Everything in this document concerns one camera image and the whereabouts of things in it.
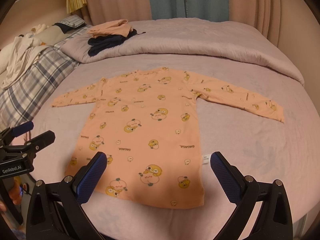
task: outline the blue gripper pad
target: blue gripper pad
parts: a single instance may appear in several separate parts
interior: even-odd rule
[[[210,166],[216,175],[229,201],[238,205],[242,198],[241,186],[232,174],[233,169],[220,152],[214,152],[210,158]]]
[[[75,175],[73,189],[79,205],[87,203],[99,179],[107,167],[107,156],[97,152],[92,160]]]
[[[15,128],[12,128],[12,136],[19,137],[20,135],[29,132],[33,129],[33,122],[26,122],[22,125],[19,125]]]

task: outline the folded orange clothing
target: folded orange clothing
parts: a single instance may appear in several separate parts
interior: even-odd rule
[[[110,34],[127,37],[129,32],[132,32],[132,27],[128,24],[128,20],[123,19],[96,25],[88,31],[88,34],[92,34],[93,38]]]

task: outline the human hand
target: human hand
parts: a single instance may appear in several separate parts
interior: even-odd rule
[[[16,180],[14,181],[13,188],[9,191],[9,197],[12,199],[13,204],[19,205],[21,203],[22,197],[20,195],[20,185]],[[2,201],[0,201],[0,211],[7,211],[7,207]]]

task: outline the textured blue pad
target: textured blue pad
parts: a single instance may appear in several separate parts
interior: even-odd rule
[[[18,137],[26,132],[29,132],[33,129],[33,122],[26,122],[22,125],[19,125],[15,128],[12,128],[12,136]]]
[[[210,166],[229,201],[238,205],[242,198],[241,187],[216,153],[211,155]]]
[[[79,205],[88,202],[106,167],[107,156],[101,154],[77,186],[76,199]]]

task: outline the shirt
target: shirt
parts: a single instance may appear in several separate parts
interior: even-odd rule
[[[52,104],[95,104],[66,175],[102,151],[108,164],[95,190],[161,208],[203,205],[198,97],[284,122],[276,102],[197,73],[161,67],[102,77]]]

